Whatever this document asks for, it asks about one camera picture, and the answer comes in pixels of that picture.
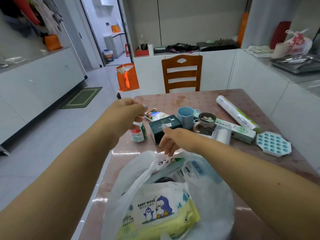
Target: red stool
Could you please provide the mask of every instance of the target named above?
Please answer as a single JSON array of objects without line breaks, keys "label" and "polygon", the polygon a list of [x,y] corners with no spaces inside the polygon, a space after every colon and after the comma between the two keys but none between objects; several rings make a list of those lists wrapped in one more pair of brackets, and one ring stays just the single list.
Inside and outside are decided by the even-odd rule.
[{"label": "red stool", "polygon": [[125,56],[130,55],[129,48],[128,48],[128,50],[127,50],[127,48],[128,48],[128,44],[125,44]]}]

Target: cartoon penguin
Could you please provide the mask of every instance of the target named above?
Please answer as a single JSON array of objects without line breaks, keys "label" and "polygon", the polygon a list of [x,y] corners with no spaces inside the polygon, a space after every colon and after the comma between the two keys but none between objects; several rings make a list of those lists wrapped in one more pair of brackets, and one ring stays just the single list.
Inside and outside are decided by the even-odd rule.
[{"label": "cartoon penguin", "polygon": [[153,211],[148,207],[146,208],[146,213],[143,214],[146,217],[146,221],[150,221],[153,219]]},{"label": "cartoon penguin", "polygon": [[160,196],[155,203],[157,218],[166,217],[172,213],[172,208],[169,206],[169,201],[166,197]]}]

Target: dark green box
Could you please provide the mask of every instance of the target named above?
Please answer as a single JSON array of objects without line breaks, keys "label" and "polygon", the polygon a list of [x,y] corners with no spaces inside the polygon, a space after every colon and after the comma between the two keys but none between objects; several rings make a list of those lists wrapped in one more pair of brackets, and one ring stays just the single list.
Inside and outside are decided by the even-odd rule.
[{"label": "dark green box", "polygon": [[162,131],[162,124],[166,124],[171,129],[182,128],[181,122],[175,115],[170,115],[160,120],[149,123],[151,137],[155,144],[159,144],[165,133]]}]

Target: green doormat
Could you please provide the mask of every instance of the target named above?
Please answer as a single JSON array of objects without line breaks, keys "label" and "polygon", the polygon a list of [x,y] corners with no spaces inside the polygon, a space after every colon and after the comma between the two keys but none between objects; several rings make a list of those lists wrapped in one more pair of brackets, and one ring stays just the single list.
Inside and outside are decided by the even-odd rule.
[{"label": "green doormat", "polygon": [[96,88],[83,88],[76,95],[70,98],[60,109],[79,109],[85,108],[90,104],[94,97],[102,87]]}]

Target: hand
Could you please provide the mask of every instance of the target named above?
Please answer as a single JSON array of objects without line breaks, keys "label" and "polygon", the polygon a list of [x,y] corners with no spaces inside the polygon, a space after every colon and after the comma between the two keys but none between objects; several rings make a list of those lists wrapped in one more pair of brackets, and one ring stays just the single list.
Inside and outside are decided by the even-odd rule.
[{"label": "hand", "polygon": [[146,110],[146,105],[131,98],[118,99],[106,109],[96,124],[108,128],[108,133],[118,140],[127,130],[138,129],[139,126],[133,122],[142,122]]},{"label": "hand", "polygon": [[202,139],[202,136],[182,128],[170,129],[162,125],[162,130],[164,136],[160,141],[159,148],[170,157],[172,157],[174,152],[179,148],[188,152],[195,152],[199,141]]}]

